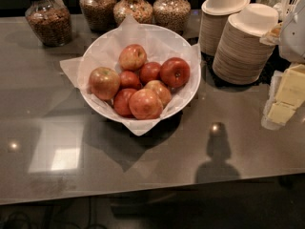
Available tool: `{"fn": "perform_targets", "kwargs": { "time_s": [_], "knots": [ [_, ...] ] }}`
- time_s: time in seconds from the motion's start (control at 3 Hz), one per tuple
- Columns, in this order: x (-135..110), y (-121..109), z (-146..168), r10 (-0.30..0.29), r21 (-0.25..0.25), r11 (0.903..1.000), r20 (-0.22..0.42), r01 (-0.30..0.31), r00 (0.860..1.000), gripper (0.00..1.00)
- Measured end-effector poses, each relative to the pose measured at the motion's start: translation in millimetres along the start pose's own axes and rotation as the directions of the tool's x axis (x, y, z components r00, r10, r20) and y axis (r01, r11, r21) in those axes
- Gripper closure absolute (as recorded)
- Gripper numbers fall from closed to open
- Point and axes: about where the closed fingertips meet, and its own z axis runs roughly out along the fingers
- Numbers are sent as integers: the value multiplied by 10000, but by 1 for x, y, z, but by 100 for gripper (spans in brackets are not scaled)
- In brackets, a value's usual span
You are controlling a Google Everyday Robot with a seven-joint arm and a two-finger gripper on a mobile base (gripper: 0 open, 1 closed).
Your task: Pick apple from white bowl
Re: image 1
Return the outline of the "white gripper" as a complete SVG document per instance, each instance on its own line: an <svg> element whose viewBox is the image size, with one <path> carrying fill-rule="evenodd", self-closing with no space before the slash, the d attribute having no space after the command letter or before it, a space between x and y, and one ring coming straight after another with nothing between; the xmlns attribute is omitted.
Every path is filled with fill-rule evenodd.
<svg viewBox="0 0 305 229"><path fill-rule="evenodd" d="M262 35L259 42L279 44L282 58L295 62L283 73L275 71L271 79L269 99L266 101L261 125L269 130L285 126L305 102L305 5L298 4L286 17Z"/></svg>

